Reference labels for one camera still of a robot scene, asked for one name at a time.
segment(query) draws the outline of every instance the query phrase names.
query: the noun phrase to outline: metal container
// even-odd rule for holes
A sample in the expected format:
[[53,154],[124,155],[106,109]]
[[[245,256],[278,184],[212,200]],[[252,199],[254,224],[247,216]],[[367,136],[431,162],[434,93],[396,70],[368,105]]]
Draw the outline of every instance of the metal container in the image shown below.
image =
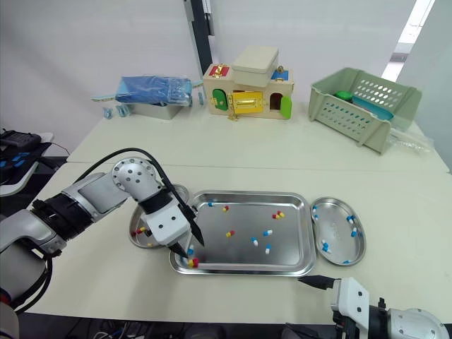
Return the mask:
[[362,259],[366,251],[364,230],[349,205],[336,198],[320,198],[313,202],[311,216],[316,247],[324,258],[339,266],[354,265]]
[[[190,198],[189,190],[178,184],[175,184],[174,188],[182,200],[186,203]],[[136,206],[129,224],[129,239],[132,244],[142,249],[158,249],[162,247],[162,245],[155,241],[153,235],[148,237],[145,233],[136,234],[136,231],[140,228],[148,228],[148,226],[141,220],[141,215],[143,213],[143,209],[139,205]]]
[[[171,253],[172,267],[186,274],[306,275],[316,251],[309,204],[294,193],[257,191],[202,191],[192,204],[205,247],[191,235],[182,243],[194,246],[198,268]],[[284,217],[276,218],[280,211]],[[273,233],[264,236],[265,231]],[[256,238],[255,246],[251,238]]]

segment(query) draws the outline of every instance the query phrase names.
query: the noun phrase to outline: light green basket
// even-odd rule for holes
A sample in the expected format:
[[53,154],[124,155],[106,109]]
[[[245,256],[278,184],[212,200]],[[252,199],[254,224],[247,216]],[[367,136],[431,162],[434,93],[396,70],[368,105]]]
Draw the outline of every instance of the light green basket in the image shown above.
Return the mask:
[[[321,123],[384,153],[391,127],[405,131],[415,118],[421,92],[414,87],[393,83],[359,69],[343,69],[312,84],[309,120]],[[346,90],[367,102],[380,106],[394,115],[391,121],[333,96]]]

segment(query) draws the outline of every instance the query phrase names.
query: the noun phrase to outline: oval metal dish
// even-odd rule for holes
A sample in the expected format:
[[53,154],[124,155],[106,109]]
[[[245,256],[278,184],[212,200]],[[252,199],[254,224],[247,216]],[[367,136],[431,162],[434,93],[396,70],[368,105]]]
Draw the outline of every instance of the oval metal dish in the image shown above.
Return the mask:
[[[182,185],[174,185],[174,188],[176,189],[176,192],[181,196],[182,200],[186,203],[189,198],[189,190],[186,189]],[[135,211],[132,214],[132,218],[130,219],[129,224],[129,239],[137,247],[140,247],[141,249],[158,249],[162,247],[162,245],[158,244],[155,241],[155,238],[153,235],[150,237],[146,236],[144,233],[136,234],[136,231],[140,229],[141,227],[146,227],[145,223],[141,220],[140,216],[143,214],[143,209],[138,205],[135,208]]]
[[[338,266],[361,261],[366,252],[366,239],[361,222],[349,205],[336,198],[320,198],[313,202],[311,216],[316,247],[324,258]],[[357,234],[352,237],[354,227]],[[328,251],[324,250],[323,242],[328,244]]]

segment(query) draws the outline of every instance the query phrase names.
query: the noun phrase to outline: rectangular metal tray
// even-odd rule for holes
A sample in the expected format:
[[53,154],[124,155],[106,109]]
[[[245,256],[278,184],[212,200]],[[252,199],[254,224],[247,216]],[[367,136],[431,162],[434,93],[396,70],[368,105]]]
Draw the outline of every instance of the rectangular metal tray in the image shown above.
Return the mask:
[[[205,247],[191,235],[181,245],[194,245],[198,268],[171,253],[172,267],[185,274],[306,275],[316,261],[309,204],[294,193],[258,191],[202,191],[191,202],[198,209],[196,222]],[[280,210],[285,217],[274,219]],[[234,230],[232,237],[226,233]],[[272,230],[270,236],[263,232]],[[254,246],[251,238],[258,240]],[[267,245],[271,245],[266,254]]]

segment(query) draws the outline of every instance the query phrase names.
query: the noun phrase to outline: plastic bag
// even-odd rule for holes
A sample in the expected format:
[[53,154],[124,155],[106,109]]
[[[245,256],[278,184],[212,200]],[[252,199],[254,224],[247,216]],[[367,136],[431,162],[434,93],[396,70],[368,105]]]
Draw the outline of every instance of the plastic bag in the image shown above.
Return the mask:
[[115,100],[126,104],[189,106],[191,81],[162,76],[123,76]]
[[391,145],[402,146],[416,153],[429,153],[435,149],[433,139],[413,132],[402,132],[395,128],[391,129],[388,142]]

